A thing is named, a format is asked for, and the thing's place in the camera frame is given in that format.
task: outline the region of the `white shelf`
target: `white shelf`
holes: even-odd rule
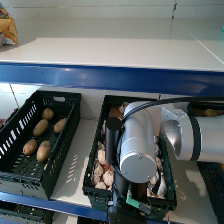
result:
[[[216,52],[209,52],[175,19],[15,22],[19,44],[4,46],[0,62],[224,71]],[[197,20],[193,25],[201,27]]]
[[[51,199],[91,206],[88,197],[82,193],[82,185],[97,123],[96,120],[81,119]],[[168,152],[176,187],[177,208],[169,212],[165,220],[191,224],[217,223],[196,162],[177,161],[170,149]]]
[[[51,199],[91,207],[82,186],[96,127],[96,120],[80,120]]]
[[[76,224],[78,221],[77,216],[62,214],[62,213],[55,213],[53,217],[52,224]]]

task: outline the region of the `blue shelf edge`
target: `blue shelf edge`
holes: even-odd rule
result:
[[[0,82],[194,96],[223,96],[224,72],[0,63]]]
[[[58,202],[55,200],[47,201],[47,200],[27,197],[23,195],[15,195],[15,194],[9,194],[5,192],[0,192],[0,201],[22,204],[22,205],[27,205],[31,207],[37,207],[37,208],[47,209],[47,210],[51,210],[55,212],[82,216],[82,217],[86,217],[90,219],[96,219],[96,220],[108,222],[106,212],[94,210],[90,207]],[[0,223],[10,224],[12,222],[0,219]],[[148,224],[160,224],[160,223],[164,224],[166,222],[156,222],[156,221],[148,220],[147,223]]]

